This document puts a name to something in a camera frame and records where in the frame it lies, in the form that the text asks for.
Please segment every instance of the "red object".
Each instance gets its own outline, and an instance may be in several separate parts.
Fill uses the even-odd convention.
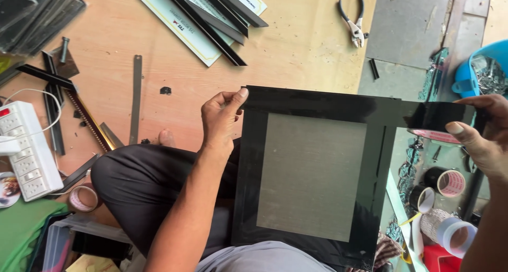
[[[441,245],[425,246],[423,262],[429,272],[458,272],[462,259],[448,253]]]
[[[2,110],[0,110],[0,117],[2,117],[2,116],[6,116],[6,115],[7,115],[7,114],[9,114],[9,113],[11,113],[11,112],[9,111],[9,108],[2,109]]]

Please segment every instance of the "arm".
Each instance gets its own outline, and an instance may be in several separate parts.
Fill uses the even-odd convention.
[[[498,94],[459,100],[485,108],[493,117],[485,138],[464,123],[447,124],[447,130],[467,148],[474,163],[489,180],[490,202],[473,243],[462,260],[461,272],[502,271],[508,242],[508,101]]]
[[[233,150],[232,127],[247,89],[219,93],[201,108],[204,139],[175,204],[153,240],[145,272],[193,272],[206,246],[215,199]]]

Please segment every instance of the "hand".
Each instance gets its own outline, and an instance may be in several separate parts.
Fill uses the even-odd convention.
[[[238,93],[218,93],[201,107],[204,131],[202,148],[225,150],[228,154],[232,152],[233,123],[242,114],[239,108],[247,100],[248,94],[247,88],[240,89]]]
[[[470,97],[456,103],[484,108],[492,116],[484,137],[462,122],[450,122],[446,129],[466,146],[474,163],[491,181],[508,183],[508,100],[499,94]]]

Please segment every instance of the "power strip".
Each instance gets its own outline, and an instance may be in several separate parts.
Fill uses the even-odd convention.
[[[0,107],[0,134],[16,139],[21,151],[9,156],[23,199],[35,200],[63,188],[55,161],[31,103],[15,101]]]

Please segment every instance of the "blue basket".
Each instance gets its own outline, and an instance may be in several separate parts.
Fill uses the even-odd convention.
[[[454,93],[460,94],[462,98],[479,96],[478,79],[474,74],[471,60],[474,56],[484,55],[497,60],[502,70],[508,73],[508,39],[501,40],[480,48],[465,62],[463,62],[455,73],[455,83],[452,85]]]

